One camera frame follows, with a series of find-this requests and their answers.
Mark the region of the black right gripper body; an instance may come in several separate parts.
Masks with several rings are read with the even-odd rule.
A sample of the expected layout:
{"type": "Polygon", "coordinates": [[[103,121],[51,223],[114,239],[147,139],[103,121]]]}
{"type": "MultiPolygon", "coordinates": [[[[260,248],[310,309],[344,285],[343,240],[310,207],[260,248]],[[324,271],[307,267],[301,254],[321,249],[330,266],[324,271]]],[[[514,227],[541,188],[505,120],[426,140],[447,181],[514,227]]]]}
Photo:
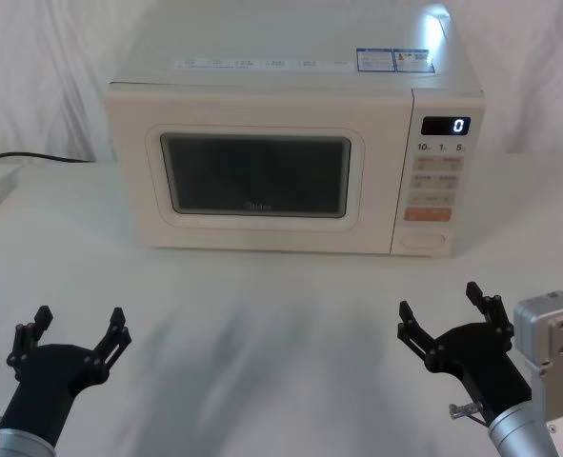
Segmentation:
{"type": "Polygon", "coordinates": [[[486,423],[507,409],[532,399],[532,390],[508,355],[513,325],[471,323],[430,338],[426,368],[460,381],[472,401],[480,405],[486,423]]]}

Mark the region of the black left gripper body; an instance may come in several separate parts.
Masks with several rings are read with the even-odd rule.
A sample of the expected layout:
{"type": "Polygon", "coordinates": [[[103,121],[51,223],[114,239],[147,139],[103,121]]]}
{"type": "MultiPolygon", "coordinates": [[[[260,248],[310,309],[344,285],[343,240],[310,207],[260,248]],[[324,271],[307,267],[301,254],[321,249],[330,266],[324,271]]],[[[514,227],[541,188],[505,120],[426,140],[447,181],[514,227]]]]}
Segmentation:
{"type": "Polygon", "coordinates": [[[18,381],[0,430],[27,432],[54,447],[76,397],[109,377],[108,348],[51,344],[15,346],[8,365],[18,381]]]}

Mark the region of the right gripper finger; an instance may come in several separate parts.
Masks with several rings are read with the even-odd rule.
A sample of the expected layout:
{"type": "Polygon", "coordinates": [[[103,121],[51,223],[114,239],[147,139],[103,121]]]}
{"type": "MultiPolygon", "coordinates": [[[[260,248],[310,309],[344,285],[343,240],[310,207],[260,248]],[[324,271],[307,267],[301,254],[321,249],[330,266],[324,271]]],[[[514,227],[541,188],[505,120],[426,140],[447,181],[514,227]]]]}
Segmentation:
{"type": "Polygon", "coordinates": [[[501,296],[486,296],[474,281],[467,283],[466,296],[485,317],[485,322],[489,327],[496,334],[501,335],[505,341],[511,341],[514,336],[514,329],[510,323],[501,296]]]}
{"type": "Polygon", "coordinates": [[[423,361],[428,371],[440,372],[443,366],[436,341],[420,327],[407,301],[399,303],[399,317],[397,337],[423,361]]]}

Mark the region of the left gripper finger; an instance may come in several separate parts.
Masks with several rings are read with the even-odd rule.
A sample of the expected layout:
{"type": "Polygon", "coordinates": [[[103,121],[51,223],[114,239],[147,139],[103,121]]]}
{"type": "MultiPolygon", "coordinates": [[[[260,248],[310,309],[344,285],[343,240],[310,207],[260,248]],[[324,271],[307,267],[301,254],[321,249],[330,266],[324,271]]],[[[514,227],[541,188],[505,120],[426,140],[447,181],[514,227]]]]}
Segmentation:
{"type": "Polygon", "coordinates": [[[111,368],[131,343],[123,309],[116,307],[105,335],[85,359],[90,377],[108,377],[111,368]]]}
{"type": "Polygon", "coordinates": [[[37,348],[39,340],[49,328],[53,316],[48,306],[40,307],[34,315],[33,321],[15,326],[12,350],[7,358],[7,364],[13,369],[19,369],[27,356],[37,348]]]}

